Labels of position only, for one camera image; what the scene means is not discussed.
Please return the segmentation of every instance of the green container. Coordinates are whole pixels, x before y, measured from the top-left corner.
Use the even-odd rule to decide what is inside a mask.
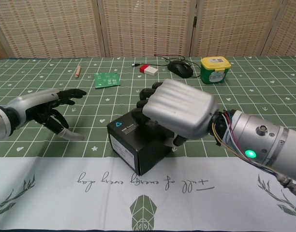
[[[231,64],[224,57],[205,57],[201,59],[201,80],[205,84],[224,81]]]

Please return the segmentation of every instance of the wooden stick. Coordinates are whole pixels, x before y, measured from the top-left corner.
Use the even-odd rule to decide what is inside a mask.
[[[76,74],[75,74],[76,79],[79,78],[80,70],[81,70],[81,66],[79,65],[79,66],[77,67]]]

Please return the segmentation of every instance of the mouse cable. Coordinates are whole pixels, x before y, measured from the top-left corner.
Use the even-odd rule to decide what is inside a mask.
[[[181,61],[184,61],[186,63],[188,63],[190,66],[192,66],[190,63],[192,64],[195,64],[200,70],[201,70],[201,67],[197,64],[197,63],[194,63],[192,61],[189,61],[187,60],[184,56],[182,55],[168,55],[167,57],[178,57],[178,58],[166,58],[165,56],[166,55],[159,55],[159,54],[154,54],[155,57],[161,57],[163,58],[166,62],[171,62],[173,60],[181,60]],[[131,66],[132,67],[137,67],[139,65],[143,65],[143,64],[147,64],[147,63],[135,63],[135,64],[132,64]],[[147,64],[147,65],[154,65],[154,66],[161,66],[161,67],[164,67],[164,66],[167,66],[167,64],[165,65],[161,65],[161,64]],[[194,77],[194,78],[197,78],[197,77],[200,77],[201,74],[197,75],[197,76],[191,76],[191,77]]]

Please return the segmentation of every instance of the black cardboard box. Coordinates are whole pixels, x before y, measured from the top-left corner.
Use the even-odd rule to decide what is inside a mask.
[[[161,126],[149,122],[139,126],[131,112],[107,125],[112,149],[138,175],[143,175],[162,160],[171,148],[165,146]]]

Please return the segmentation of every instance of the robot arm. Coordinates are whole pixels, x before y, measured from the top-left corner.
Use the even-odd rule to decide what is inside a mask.
[[[296,195],[296,131],[231,110],[220,112],[212,95],[175,80],[155,83],[140,92],[132,111],[138,124],[149,120],[173,132],[166,145],[213,135],[217,145],[276,176]]]
[[[66,140],[83,140],[82,135],[68,130],[67,121],[54,108],[62,104],[74,105],[75,102],[70,99],[80,99],[84,95],[86,92],[79,89],[46,89],[13,99],[5,107],[0,106],[0,140],[11,136],[14,130],[31,120],[37,121]]]

